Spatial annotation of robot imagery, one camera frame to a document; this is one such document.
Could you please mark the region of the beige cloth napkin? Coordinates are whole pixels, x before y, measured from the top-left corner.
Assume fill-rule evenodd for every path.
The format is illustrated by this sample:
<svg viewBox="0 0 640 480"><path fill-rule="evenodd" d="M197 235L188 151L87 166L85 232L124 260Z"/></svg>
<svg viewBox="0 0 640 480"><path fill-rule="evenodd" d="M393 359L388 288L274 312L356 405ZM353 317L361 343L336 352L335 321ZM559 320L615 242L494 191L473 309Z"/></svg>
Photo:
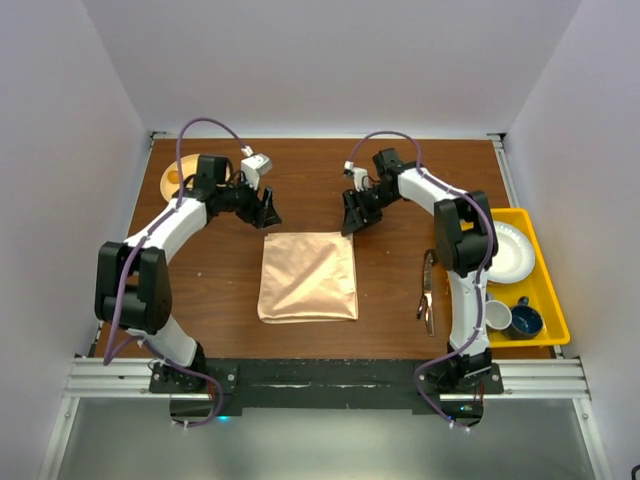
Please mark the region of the beige cloth napkin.
<svg viewBox="0 0 640 480"><path fill-rule="evenodd" d="M359 316L353 236L268 234L257 315L267 324L355 321Z"/></svg>

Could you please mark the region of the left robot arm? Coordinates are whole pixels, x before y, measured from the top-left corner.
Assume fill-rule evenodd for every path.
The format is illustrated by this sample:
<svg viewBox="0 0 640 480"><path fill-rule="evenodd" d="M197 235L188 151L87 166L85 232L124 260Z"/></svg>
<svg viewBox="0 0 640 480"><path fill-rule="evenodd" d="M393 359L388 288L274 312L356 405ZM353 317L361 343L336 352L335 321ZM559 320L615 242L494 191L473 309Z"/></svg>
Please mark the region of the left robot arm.
<svg viewBox="0 0 640 480"><path fill-rule="evenodd" d="M226 157L200 154L193 173L176 170L177 189L150 224L122 242L100 247L94 309L98 319L111 325L104 362L120 352L115 336L123 330L173 369L171 378L183 391L213 387L202 346L174 318L169 264L222 213L233 213L256 229L280 224L272 189L260 185L271 168L264 154L247 152L238 169Z"/></svg>

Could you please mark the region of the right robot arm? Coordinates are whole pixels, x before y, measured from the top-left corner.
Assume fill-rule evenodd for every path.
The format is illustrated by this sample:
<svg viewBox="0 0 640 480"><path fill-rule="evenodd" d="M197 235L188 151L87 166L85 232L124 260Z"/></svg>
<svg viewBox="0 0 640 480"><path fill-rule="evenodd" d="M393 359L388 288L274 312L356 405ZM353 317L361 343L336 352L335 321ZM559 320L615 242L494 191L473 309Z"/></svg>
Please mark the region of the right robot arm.
<svg viewBox="0 0 640 480"><path fill-rule="evenodd" d="M344 175L353 187L343 193L341 233L354 234L382 220L382 210L403 199L434 218L435 256L446 270L452 300L452 328L448 353L419 369L436 368L442 385L459 393L469 392L488 372L492 354L486 332L488 270L498 245L488 197L467 192L434 176L420 162L403 162L395 149L373 157L378 179L365 168L344 163Z"/></svg>

